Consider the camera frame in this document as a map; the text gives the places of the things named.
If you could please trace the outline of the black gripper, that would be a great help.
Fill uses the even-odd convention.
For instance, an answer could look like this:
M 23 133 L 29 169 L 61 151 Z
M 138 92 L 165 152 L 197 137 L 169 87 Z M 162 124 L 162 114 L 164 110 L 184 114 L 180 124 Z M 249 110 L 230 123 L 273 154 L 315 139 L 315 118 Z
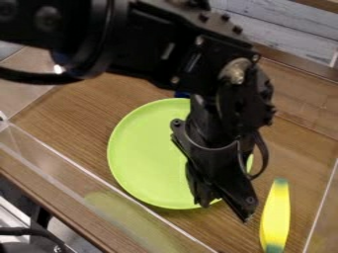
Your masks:
M 248 222 L 260 205 L 253 181 L 265 173 L 270 152 L 258 131 L 250 134 L 262 153 L 262 168 L 257 174 L 248 172 L 248 161 L 254 150 L 245 151 L 244 138 L 230 144 L 212 148 L 197 143 L 186 131 L 188 121 L 174 119 L 170 123 L 172 141 L 186 157 L 185 174 L 193 201 L 209 208 L 224 200 L 244 222 Z

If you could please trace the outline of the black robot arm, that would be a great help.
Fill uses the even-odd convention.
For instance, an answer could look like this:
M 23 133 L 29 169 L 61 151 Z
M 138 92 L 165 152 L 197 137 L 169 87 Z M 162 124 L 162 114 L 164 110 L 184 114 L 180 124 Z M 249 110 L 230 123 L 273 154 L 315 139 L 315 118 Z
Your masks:
M 61 74 L 0 67 L 0 78 L 65 85 L 116 73 L 190 96 L 170 123 L 196 202 L 224 200 L 241 219 L 258 208 L 248 160 L 266 152 L 274 86 L 244 29 L 209 0 L 0 0 L 0 41 L 46 49 Z

